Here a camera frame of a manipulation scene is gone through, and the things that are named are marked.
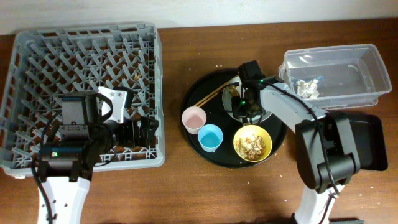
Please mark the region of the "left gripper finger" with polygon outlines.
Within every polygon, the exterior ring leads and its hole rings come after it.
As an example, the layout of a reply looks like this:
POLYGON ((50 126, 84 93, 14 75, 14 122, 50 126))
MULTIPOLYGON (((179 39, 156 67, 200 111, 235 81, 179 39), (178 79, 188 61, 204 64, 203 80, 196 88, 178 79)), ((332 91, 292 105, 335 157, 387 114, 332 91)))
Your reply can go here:
POLYGON ((142 116, 140 122, 141 128, 157 129, 159 127, 159 122, 154 118, 142 116))
POLYGON ((157 144, 156 135, 153 131, 143 130, 141 133, 141 146, 150 148, 157 144))

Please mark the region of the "grey round plate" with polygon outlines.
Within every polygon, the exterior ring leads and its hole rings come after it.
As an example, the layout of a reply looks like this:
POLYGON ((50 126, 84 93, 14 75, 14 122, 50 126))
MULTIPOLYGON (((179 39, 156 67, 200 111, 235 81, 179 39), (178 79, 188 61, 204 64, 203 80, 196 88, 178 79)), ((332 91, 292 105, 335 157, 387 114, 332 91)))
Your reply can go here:
MULTIPOLYGON (((240 78, 238 76, 232 78, 228 84, 232 84, 232 83, 236 83, 238 82, 239 84, 241 84, 240 78)), ((244 123, 244 120, 242 118, 235 118, 233 116, 232 111, 232 95, 230 94, 229 90, 227 88, 223 89, 222 91, 222 103, 223 103, 223 108, 224 110, 226 110, 226 112, 236 121, 244 123)), ((268 111, 264 111, 264 113, 262 114, 262 119, 261 121, 265 121, 267 120, 270 116, 272 115, 271 112, 268 111)))

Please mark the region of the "yellow plastic bowl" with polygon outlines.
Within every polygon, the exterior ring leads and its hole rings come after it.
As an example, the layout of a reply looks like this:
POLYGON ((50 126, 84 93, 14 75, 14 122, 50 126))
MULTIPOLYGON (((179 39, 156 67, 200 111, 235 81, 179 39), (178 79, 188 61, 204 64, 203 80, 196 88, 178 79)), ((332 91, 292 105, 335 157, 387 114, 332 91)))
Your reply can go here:
POLYGON ((270 134, 260 126, 246 125, 234 134, 233 146, 237 155, 248 162, 261 162, 271 154, 270 134))

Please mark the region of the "pink plastic cup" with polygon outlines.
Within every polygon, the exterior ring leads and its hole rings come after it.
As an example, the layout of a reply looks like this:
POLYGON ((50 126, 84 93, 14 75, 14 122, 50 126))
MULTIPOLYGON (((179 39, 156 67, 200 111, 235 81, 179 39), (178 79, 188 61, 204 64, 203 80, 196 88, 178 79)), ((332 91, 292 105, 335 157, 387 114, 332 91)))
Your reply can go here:
POLYGON ((198 134, 206 123, 206 112, 198 106, 191 106, 182 113, 182 123, 190 134, 198 134))

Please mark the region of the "food scraps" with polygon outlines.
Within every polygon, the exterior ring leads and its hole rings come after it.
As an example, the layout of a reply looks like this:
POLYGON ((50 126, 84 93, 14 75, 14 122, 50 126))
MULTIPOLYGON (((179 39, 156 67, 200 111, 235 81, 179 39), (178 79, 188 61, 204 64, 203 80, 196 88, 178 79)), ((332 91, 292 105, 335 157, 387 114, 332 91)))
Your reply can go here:
POLYGON ((259 160, 266 150, 262 137, 256 134, 238 138, 234 142, 234 147, 239 156, 249 161, 259 160))

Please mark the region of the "blue plastic cup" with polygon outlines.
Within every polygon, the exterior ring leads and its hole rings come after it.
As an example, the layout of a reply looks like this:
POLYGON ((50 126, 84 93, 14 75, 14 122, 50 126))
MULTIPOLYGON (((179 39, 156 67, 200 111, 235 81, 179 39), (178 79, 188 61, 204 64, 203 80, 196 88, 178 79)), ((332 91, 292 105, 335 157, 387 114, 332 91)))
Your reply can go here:
POLYGON ((198 141, 204 151, 215 152, 223 142, 223 132, 214 124, 206 124, 198 132, 198 141))

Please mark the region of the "gold foil snack wrapper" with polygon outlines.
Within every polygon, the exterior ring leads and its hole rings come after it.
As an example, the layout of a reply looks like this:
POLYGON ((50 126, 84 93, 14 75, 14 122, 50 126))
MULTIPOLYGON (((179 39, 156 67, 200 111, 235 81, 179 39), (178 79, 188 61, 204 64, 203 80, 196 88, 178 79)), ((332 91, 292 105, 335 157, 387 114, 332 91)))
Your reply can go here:
POLYGON ((240 97, 238 87, 239 87, 238 85, 230 85, 230 86, 228 87, 228 92, 229 92, 229 94, 230 94, 232 97, 234 97, 234 96, 240 97))

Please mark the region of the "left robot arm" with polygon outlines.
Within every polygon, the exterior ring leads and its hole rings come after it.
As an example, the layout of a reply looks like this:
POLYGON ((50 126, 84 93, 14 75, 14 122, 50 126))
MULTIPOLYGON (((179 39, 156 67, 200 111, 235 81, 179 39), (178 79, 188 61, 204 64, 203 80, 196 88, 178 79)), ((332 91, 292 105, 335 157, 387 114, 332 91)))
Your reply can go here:
POLYGON ((62 122, 41 139, 32 161, 40 195, 38 223, 79 223, 100 156, 114 147, 150 146, 159 122, 145 116, 125 120, 131 101, 132 91, 107 88, 62 97, 62 122))

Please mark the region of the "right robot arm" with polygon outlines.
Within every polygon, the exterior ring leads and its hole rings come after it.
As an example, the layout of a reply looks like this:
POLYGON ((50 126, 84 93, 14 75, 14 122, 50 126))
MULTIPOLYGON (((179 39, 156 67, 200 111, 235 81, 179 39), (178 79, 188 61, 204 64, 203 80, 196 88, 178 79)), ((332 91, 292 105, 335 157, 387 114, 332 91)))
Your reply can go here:
POLYGON ((295 134, 297 168, 305 187, 291 222, 329 223, 335 200, 360 170, 349 119, 311 105, 279 77, 266 77, 255 60, 237 72, 241 101, 233 103, 234 115, 252 118, 270 112, 295 134))

